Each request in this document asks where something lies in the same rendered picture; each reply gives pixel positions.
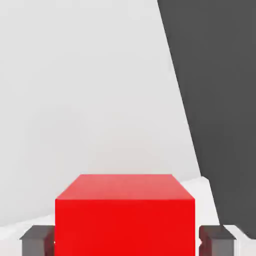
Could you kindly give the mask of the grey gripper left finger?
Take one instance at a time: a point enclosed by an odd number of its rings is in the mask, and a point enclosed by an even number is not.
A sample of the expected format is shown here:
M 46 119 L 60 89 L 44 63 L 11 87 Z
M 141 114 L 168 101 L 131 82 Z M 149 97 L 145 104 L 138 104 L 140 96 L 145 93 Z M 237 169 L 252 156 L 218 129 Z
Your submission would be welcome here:
M 0 256 L 55 256 L 55 226 L 32 225 L 23 234 L 0 240 Z

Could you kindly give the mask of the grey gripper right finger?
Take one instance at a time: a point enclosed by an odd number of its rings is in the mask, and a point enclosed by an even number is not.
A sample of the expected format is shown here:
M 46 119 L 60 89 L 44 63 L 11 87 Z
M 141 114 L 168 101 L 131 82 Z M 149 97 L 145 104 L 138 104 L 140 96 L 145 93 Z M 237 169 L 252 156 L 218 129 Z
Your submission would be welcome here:
M 256 239 L 236 225 L 201 225 L 198 256 L 256 256 Z

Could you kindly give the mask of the small red cube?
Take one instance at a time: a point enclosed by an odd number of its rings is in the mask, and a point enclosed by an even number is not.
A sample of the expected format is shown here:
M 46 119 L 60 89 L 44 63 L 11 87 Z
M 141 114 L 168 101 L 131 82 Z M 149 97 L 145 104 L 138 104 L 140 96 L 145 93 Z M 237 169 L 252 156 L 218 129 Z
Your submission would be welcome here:
M 82 174 L 55 199 L 54 256 L 195 256 L 195 199 L 170 174 Z

